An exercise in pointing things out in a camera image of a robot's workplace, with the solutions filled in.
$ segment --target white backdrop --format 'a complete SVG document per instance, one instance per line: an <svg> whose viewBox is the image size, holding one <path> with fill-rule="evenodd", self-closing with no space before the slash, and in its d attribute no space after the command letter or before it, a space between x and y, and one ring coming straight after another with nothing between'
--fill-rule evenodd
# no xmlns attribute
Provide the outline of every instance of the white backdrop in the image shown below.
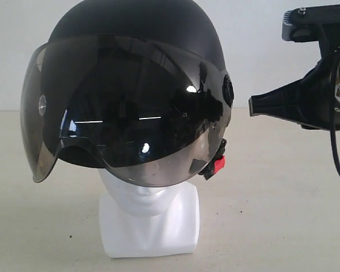
<svg viewBox="0 0 340 272"><path fill-rule="evenodd" d="M80 0L0 0L0 111L19 110L24 74L33 51ZM196 0L218 30L235 88L235 107L305 75L319 60L316 42L281 39L285 11L337 0Z"/></svg>

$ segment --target mannequin chin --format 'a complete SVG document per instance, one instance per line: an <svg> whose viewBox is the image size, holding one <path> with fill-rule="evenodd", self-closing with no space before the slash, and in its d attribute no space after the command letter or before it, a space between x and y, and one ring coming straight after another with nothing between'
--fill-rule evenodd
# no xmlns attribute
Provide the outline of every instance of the mannequin chin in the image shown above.
<svg viewBox="0 0 340 272"><path fill-rule="evenodd" d="M179 184L163 188L136 186L120 180L106 169L100 169L99 174L103 180L111 180L106 187L116 204L124 212L137 217L166 212L180 190Z"/></svg>

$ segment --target black helmet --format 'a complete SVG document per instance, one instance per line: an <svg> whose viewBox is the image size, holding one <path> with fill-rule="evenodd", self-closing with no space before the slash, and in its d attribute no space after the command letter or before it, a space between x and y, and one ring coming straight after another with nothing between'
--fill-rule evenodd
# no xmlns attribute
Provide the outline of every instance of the black helmet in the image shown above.
<svg viewBox="0 0 340 272"><path fill-rule="evenodd" d="M215 157L232 103L218 35L192 0L85 0L25 75L33 179L59 158L139 186L186 181Z"/></svg>

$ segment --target black cable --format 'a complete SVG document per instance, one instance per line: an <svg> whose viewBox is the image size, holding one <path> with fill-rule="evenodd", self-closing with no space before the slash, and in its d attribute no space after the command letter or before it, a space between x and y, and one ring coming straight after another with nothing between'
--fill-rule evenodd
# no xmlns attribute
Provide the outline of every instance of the black cable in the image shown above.
<svg viewBox="0 0 340 272"><path fill-rule="evenodd" d="M338 57L333 64L333 68L331 70L331 80L330 80L330 88L331 88L331 95L332 98L330 99L330 139L331 139L331 149L333 151L333 158L336 170L340 176L340 159L338 155L338 147L336 141L336 128L335 128L335 86L336 86L336 78L338 73L340 63L340 57Z"/></svg>

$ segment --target red buckle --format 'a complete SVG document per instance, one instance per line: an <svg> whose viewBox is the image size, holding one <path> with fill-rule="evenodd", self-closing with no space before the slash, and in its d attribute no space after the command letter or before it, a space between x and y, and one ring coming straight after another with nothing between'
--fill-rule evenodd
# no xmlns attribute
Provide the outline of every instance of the red buckle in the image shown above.
<svg viewBox="0 0 340 272"><path fill-rule="evenodd" d="M214 162L214 174L218 173L224 166L226 166L226 157L222 156L220 160Z"/></svg>

